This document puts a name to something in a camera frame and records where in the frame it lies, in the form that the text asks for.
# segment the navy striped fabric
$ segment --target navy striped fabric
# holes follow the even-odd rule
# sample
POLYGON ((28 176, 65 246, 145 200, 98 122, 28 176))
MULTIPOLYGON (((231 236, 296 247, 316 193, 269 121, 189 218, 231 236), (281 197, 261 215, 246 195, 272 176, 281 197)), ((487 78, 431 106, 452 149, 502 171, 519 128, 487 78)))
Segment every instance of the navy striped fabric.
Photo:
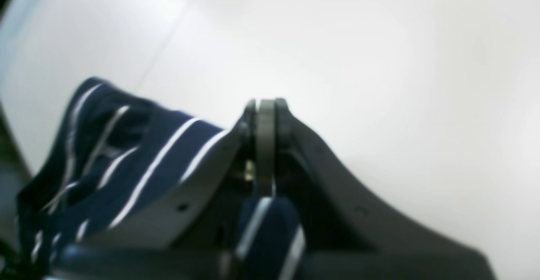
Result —
MULTIPOLYGON (((19 194, 23 254, 47 272, 59 249, 118 225, 188 178, 224 134, 105 80, 86 80, 44 167, 19 194)), ((286 279, 292 241, 303 239, 292 204, 246 199, 239 225, 237 253, 252 267, 248 278, 286 279)))

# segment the white stripe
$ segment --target white stripe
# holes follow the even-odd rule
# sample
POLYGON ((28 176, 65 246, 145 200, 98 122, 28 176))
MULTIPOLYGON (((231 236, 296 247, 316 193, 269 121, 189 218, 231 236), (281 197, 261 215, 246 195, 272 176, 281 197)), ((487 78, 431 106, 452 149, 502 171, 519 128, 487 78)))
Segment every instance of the white stripe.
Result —
POLYGON ((88 99, 88 97, 98 88, 101 86, 101 84, 98 84, 89 90, 85 92, 77 101, 75 104, 75 107, 73 108, 73 111, 71 112, 69 123, 68 123, 68 132, 67 132, 67 138, 65 142, 65 154, 66 154, 66 166, 64 170, 64 176, 62 178, 62 182, 60 183, 60 188, 58 189, 58 192, 56 195, 52 198, 52 200, 43 207, 43 209, 46 209, 49 205, 49 215, 54 213, 56 210, 56 207, 58 206, 60 197, 62 194, 64 194, 65 187, 68 185, 69 180, 71 179, 71 176, 73 175, 73 169, 75 168, 75 150, 73 149, 74 143, 75 143, 75 132, 77 129, 77 118, 79 117, 79 113, 81 112, 81 109, 85 103, 85 101, 88 99))
POLYGON ((255 111, 259 111, 259 108, 261 107, 261 98, 258 97, 258 98, 255 98, 255 111))
POLYGON ((35 263, 35 261, 37 260, 37 257, 39 255, 39 249, 41 248, 41 243, 43 241, 43 232, 40 230, 37 234, 35 234, 35 244, 34 244, 34 248, 32 249, 32 254, 31 254, 31 258, 32 258, 32 263, 35 263))
POLYGON ((136 150, 137 150, 137 147, 133 147, 129 151, 126 151, 121 156, 114 159, 114 161, 112 161, 111 165, 107 168, 107 170, 103 174, 102 178, 100 179, 100 182, 98 184, 97 189, 100 189, 103 186, 105 186, 108 183, 108 181, 110 180, 111 175, 113 174, 113 172, 116 170, 116 167, 118 167, 118 165, 120 165, 120 162, 122 162, 122 160, 125 157, 127 157, 129 154, 133 153, 136 150))
MULTIPOLYGON (((57 196, 58 199, 60 199, 60 197, 62 197, 68 190, 70 190, 71 188, 77 186, 77 184, 79 184, 79 182, 73 182, 73 183, 68 184, 68 185, 64 188, 64 190, 62 190, 62 193, 59 194, 59 195, 57 196)), ((49 205, 52 205, 52 201, 50 201, 49 203, 47 203, 47 205, 45 205, 45 206, 42 208, 42 210, 46 209, 49 205)))
POLYGON ((60 240, 60 237, 62 237, 62 234, 59 232, 52 238, 52 246, 54 247, 56 243, 58 243, 58 240, 60 240))
POLYGON ((184 123, 167 141, 165 146, 159 151, 158 155, 154 158, 154 161, 152 161, 152 164, 146 169, 146 172, 143 174, 142 178, 140 179, 139 183, 135 187, 135 190, 133 190, 133 193, 131 193, 131 196, 129 200, 127 201, 126 205, 118 213, 118 216, 114 218, 114 220, 111 222, 109 228, 113 228, 117 226, 130 212, 130 210, 133 208, 133 205, 137 202, 137 198, 143 191, 144 186, 150 179, 150 176, 152 176, 152 173, 154 173, 154 169, 159 165, 159 163, 162 161, 163 157, 167 154, 169 149, 173 146, 173 144, 176 142, 176 140, 181 137, 181 135, 195 122, 197 122, 198 118, 192 118, 191 120, 184 123))
POLYGON ((96 161, 96 158, 103 150, 103 145, 105 144, 106 140, 108 139, 108 136, 111 134, 114 126, 116 125, 116 122, 122 117, 122 115, 129 109, 130 107, 128 105, 120 107, 115 113, 114 116, 107 122, 105 125, 105 128, 100 135, 100 138, 98 139, 98 142, 96 143, 96 146, 94 147, 92 153, 90 154, 88 161, 86 162, 86 165, 83 169, 83 176, 85 176, 89 171, 92 165, 94 164, 94 161, 96 161))
POLYGON ((86 232, 86 227, 88 226, 89 220, 86 219, 81 225, 79 226, 79 230, 77 230, 77 237, 75 238, 75 241, 80 242, 84 238, 84 233, 86 232))
POLYGON ((302 253, 305 249, 305 236, 302 226, 298 226, 297 233, 294 236, 293 243, 289 248, 289 253, 285 258, 285 263, 281 268, 278 280, 291 280, 297 271, 298 264, 302 258, 302 253))
POLYGON ((249 220, 246 229, 243 231, 242 237, 240 238, 240 242, 238 243, 236 249, 236 255, 240 260, 243 260, 249 253, 251 244, 253 244, 253 240, 255 240, 257 231, 262 224, 262 220, 264 220, 266 212, 270 208, 272 200, 273 198, 264 197, 259 200, 259 203, 257 203, 255 212, 253 212, 253 215, 251 215, 251 219, 249 220))
POLYGON ((208 151, 214 146, 214 144, 221 140, 221 138, 227 135, 230 131, 231 130, 223 130, 222 132, 219 132, 218 134, 210 138, 210 140, 206 141, 206 143, 201 147, 201 149, 199 149, 199 152, 189 163, 189 166, 180 178, 180 182, 178 182, 179 184, 182 183, 185 179, 187 179, 191 175, 191 173, 193 173, 199 163, 203 160, 206 153, 208 153, 208 151))

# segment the screw hole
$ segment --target screw hole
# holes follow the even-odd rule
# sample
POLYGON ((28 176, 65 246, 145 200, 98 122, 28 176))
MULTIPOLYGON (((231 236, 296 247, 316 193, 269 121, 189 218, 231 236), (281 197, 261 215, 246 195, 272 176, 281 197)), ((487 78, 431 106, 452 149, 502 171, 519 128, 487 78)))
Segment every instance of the screw hole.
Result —
POLYGON ((178 205, 177 210, 178 211, 186 211, 189 208, 189 205, 187 203, 183 203, 181 205, 178 205))
POLYGON ((225 224, 222 224, 218 227, 218 231, 216 232, 216 240, 214 241, 214 246, 219 248, 225 247, 225 233, 226 226, 225 224))

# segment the white surface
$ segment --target white surface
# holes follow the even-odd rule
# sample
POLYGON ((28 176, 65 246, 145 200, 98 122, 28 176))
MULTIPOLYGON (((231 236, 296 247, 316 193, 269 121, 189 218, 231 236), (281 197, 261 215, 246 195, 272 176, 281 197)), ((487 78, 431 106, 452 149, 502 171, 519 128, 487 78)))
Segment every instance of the white surface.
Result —
POLYGON ((224 127, 282 96, 394 207, 540 278, 540 0, 43 1, 10 51, 0 32, 33 170, 89 75, 224 127))
POLYGON ((33 173, 80 82, 97 75, 137 89, 189 1, 13 1, 0 32, 0 95, 33 173))

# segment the navy blue cloth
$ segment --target navy blue cloth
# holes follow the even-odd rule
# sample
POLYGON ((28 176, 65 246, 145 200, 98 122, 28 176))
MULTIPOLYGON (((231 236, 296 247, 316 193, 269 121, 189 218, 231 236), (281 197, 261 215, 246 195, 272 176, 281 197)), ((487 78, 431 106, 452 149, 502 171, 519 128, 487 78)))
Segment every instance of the navy blue cloth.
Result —
MULTIPOLYGON (((62 247, 118 224, 176 188, 220 132, 105 80, 86 80, 68 105, 43 168, 17 198, 23 255, 47 272, 62 247)), ((245 200, 238 241, 258 203, 245 200)), ((298 228, 293 205, 272 200, 245 257, 248 278, 277 278, 298 228)))

